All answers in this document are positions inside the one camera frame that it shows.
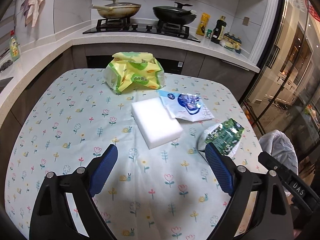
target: white countertop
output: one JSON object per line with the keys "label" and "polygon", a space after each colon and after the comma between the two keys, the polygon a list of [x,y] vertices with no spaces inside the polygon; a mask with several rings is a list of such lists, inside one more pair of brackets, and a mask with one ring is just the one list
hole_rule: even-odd
{"label": "white countertop", "polygon": [[[17,61],[0,73],[0,80],[13,77],[0,93],[0,127],[12,105],[27,85],[53,59],[73,45],[92,43],[140,43],[158,45],[202,53],[231,62],[256,73],[260,71],[256,65],[243,55],[229,51],[199,35],[196,35],[196,38],[198,38],[201,43],[151,33],[110,32],[82,34],[84,31],[95,27],[95,22],[96,21],[88,21],[75,25],[52,36],[27,44],[22,48],[22,50],[28,50],[22,52],[21,57]],[[0,64],[9,58],[10,56],[5,57],[0,61]]]}

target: white sponge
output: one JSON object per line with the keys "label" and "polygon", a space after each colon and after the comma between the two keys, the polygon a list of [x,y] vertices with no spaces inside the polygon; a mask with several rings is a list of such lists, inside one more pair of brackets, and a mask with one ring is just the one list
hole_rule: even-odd
{"label": "white sponge", "polygon": [[171,118],[160,98],[132,103],[133,117],[149,149],[179,138],[183,129]]}

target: tablecloth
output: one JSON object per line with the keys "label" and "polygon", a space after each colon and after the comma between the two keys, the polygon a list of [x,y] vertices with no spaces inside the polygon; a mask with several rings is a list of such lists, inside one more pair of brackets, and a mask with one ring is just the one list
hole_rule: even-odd
{"label": "tablecloth", "polygon": [[[72,173],[114,144],[118,160],[102,192],[93,199],[114,235],[139,240],[206,239],[230,197],[197,152],[199,135],[213,124],[233,118],[245,127],[234,162],[253,172],[266,172],[257,160],[261,152],[258,140],[236,99],[219,83],[165,74],[163,90],[200,95],[214,119],[179,120],[184,129],[181,138],[149,150],[132,117],[131,103],[157,97],[157,91],[132,84],[122,94],[114,94],[102,71],[64,73],[31,111],[7,170],[5,209],[11,220],[28,238],[44,176],[49,171]],[[253,195],[238,233],[246,228],[254,200]],[[86,234],[70,194],[68,203],[78,231]]]}

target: frying pan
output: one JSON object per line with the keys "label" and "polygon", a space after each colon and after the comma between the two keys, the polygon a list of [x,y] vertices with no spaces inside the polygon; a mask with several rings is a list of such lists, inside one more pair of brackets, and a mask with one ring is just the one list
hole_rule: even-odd
{"label": "frying pan", "polygon": [[173,6],[157,6],[153,7],[155,16],[164,22],[186,25],[193,22],[197,15],[195,10],[185,10],[183,6],[192,6],[190,4],[182,4],[175,2],[177,7]]}
{"label": "frying pan", "polygon": [[119,2],[119,0],[111,0],[113,3],[98,6],[91,5],[91,8],[97,9],[101,17],[105,19],[129,18],[134,16],[141,7],[141,4]]}

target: gas stove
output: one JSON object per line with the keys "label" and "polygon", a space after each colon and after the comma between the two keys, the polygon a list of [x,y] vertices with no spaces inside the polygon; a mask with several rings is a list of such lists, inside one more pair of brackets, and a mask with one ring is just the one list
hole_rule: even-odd
{"label": "gas stove", "polygon": [[181,39],[200,42],[196,37],[189,34],[189,27],[184,25],[176,25],[159,21],[156,26],[147,24],[130,23],[130,19],[118,20],[98,20],[97,26],[85,31],[87,33],[100,32],[137,32],[137,33],[152,33],[171,37],[178,37]]}

